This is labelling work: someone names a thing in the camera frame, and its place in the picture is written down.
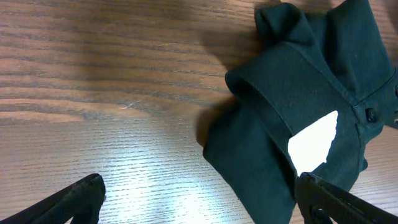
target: clip jaw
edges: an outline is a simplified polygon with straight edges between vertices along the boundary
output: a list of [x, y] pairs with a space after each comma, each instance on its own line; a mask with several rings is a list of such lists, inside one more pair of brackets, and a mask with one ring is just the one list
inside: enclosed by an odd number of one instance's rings
[[296, 183], [295, 196], [305, 224], [398, 223], [398, 217], [304, 172]]
[[66, 223], [73, 217], [71, 224], [97, 224], [104, 200], [102, 176], [90, 174], [0, 223]]

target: dark green shirt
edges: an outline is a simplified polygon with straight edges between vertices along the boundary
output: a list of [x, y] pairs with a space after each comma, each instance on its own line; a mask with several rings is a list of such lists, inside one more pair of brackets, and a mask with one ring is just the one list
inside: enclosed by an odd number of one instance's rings
[[398, 111], [398, 78], [366, 0], [326, 14], [287, 3], [256, 12], [265, 50], [228, 71], [238, 102], [213, 122], [203, 155], [256, 223], [288, 223], [296, 171], [289, 139], [332, 111], [336, 137], [313, 173], [349, 191], [365, 145]]

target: white tag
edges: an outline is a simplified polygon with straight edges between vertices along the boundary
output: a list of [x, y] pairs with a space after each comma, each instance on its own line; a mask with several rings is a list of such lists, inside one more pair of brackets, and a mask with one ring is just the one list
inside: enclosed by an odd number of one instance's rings
[[287, 152], [298, 176], [326, 162], [336, 136], [337, 117], [338, 112], [333, 111], [289, 139]]

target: wood grain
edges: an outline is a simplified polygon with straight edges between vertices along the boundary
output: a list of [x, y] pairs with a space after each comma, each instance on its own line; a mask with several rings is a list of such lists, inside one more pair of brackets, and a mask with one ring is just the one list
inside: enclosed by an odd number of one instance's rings
[[[99, 172], [101, 223], [251, 223], [196, 138], [231, 100], [227, 69], [261, 51], [254, 9], [277, 2], [0, 0], [0, 219]], [[398, 3], [370, 2], [398, 65]], [[372, 141], [352, 190], [396, 215], [397, 145]]]

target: folded shirt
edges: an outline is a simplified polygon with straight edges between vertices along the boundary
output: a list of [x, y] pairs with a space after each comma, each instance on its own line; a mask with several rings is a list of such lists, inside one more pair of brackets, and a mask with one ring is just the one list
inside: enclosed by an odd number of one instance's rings
[[366, 0], [326, 14], [282, 3], [255, 19], [265, 50], [227, 72], [238, 101], [211, 124], [203, 155], [256, 223], [288, 223], [297, 178], [289, 139], [337, 111], [326, 162], [312, 173], [349, 191], [368, 166], [366, 144], [397, 127], [398, 78]]

